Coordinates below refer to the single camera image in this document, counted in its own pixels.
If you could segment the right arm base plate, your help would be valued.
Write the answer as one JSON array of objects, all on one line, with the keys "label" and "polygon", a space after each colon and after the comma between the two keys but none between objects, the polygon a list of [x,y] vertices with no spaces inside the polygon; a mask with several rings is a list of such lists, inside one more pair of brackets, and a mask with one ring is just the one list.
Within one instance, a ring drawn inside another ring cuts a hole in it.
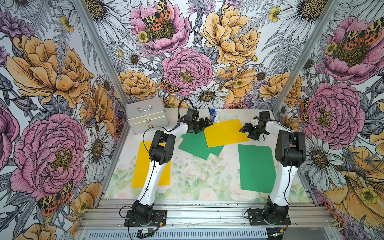
[{"label": "right arm base plate", "polygon": [[289,226],[292,224],[288,215],[285,217],[275,214],[265,215],[264,209],[250,208],[245,213],[251,226]]}]

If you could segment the yellow paper sheet under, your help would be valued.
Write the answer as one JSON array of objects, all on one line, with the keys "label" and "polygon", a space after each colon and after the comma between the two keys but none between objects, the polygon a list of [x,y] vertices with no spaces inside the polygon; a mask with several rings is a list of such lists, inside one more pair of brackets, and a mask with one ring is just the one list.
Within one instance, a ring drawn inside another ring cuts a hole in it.
[{"label": "yellow paper sheet under", "polygon": [[247,135],[240,132],[242,127],[239,120],[230,120],[204,129],[208,148],[248,142]]}]

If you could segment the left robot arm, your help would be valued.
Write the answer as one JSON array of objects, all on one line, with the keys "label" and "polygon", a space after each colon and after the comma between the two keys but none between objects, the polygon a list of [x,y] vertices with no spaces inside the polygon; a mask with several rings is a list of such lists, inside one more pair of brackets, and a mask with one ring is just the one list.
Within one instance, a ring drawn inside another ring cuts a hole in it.
[{"label": "left robot arm", "polygon": [[212,125],[209,118],[190,122],[182,119],[171,131],[155,132],[149,149],[149,171],[144,187],[127,216],[128,223],[147,226],[152,221],[157,187],[164,168],[173,157],[176,139],[187,133],[198,134]]}]

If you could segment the yellow paper sheet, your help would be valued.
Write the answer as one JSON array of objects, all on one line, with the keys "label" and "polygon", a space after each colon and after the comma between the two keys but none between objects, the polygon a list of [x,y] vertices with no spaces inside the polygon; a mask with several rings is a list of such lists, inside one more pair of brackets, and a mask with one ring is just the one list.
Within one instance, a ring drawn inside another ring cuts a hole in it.
[{"label": "yellow paper sheet", "polygon": [[[132,188],[138,189],[144,186],[149,167],[150,167],[150,157],[148,152],[145,149],[145,146],[149,150],[152,142],[140,143],[137,162],[135,167],[135,172],[132,180]],[[159,180],[159,187],[169,186],[171,184],[171,163],[168,163],[161,175]]]}]

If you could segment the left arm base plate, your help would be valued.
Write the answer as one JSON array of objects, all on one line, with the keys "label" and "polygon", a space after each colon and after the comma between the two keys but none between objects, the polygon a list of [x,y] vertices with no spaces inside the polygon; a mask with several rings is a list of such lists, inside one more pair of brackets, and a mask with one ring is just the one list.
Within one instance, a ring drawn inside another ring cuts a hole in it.
[{"label": "left arm base plate", "polygon": [[125,227],[164,227],[167,222],[167,210],[152,210],[141,215],[129,210],[125,217]]}]

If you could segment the large green paper sheet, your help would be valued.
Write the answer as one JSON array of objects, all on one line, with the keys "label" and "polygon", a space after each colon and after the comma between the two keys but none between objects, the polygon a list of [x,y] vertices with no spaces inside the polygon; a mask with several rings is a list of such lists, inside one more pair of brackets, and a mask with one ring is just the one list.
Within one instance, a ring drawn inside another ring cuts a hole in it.
[{"label": "large green paper sheet", "polygon": [[238,145],[241,189],[270,194],[276,179],[272,150],[266,146]]}]

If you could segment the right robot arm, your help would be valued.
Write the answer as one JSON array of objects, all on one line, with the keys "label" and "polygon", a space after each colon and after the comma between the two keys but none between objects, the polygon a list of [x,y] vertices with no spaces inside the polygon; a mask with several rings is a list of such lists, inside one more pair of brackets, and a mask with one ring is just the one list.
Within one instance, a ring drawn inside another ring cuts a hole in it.
[{"label": "right robot arm", "polygon": [[259,120],[257,125],[246,123],[240,132],[248,133],[248,138],[253,140],[258,140],[263,134],[277,138],[275,159],[278,165],[274,187],[262,209],[249,208],[247,210],[250,225],[290,225],[289,193],[295,174],[306,160],[305,135],[272,120]]}]

